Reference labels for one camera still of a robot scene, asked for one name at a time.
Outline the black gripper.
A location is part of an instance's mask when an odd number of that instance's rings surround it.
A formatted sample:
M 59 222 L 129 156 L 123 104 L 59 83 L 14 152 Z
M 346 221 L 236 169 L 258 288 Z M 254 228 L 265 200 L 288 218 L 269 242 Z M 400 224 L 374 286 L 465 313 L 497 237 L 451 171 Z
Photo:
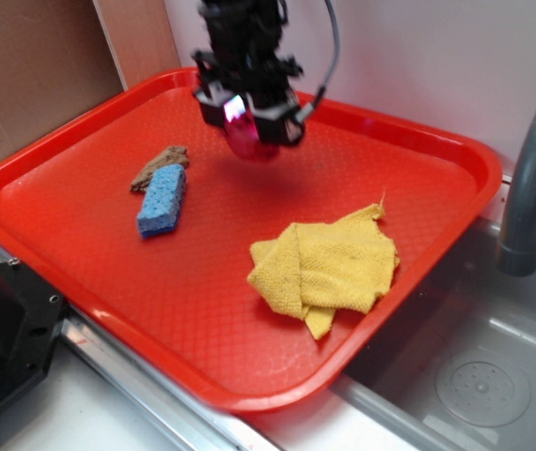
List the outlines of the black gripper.
M 296 147 L 306 126 L 296 115 L 301 111 L 290 79 L 303 70 L 294 57 L 276 55 L 280 32 L 220 33 L 211 36 L 210 50 L 194 50 L 198 88 L 195 98 L 207 125 L 224 128 L 245 114 L 251 115 L 263 144 Z

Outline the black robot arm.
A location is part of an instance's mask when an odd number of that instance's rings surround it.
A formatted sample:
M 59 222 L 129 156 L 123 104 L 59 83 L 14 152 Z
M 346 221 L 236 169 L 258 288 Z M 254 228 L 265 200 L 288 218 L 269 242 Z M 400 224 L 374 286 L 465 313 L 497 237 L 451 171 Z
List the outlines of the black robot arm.
M 295 147 L 305 125 L 290 79 L 303 70 L 294 57 L 276 55 L 288 21 L 284 1 L 202 1 L 197 7 L 209 37 L 208 50 L 194 50 L 195 97 L 206 124 L 224 130 L 227 104 L 239 101 L 258 140 Z

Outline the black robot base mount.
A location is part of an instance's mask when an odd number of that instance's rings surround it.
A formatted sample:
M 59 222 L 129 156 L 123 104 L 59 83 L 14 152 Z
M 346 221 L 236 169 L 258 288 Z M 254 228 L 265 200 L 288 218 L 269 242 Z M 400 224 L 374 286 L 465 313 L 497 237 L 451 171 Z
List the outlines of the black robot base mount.
M 0 263 L 0 411 L 45 379 L 67 303 L 24 263 Z

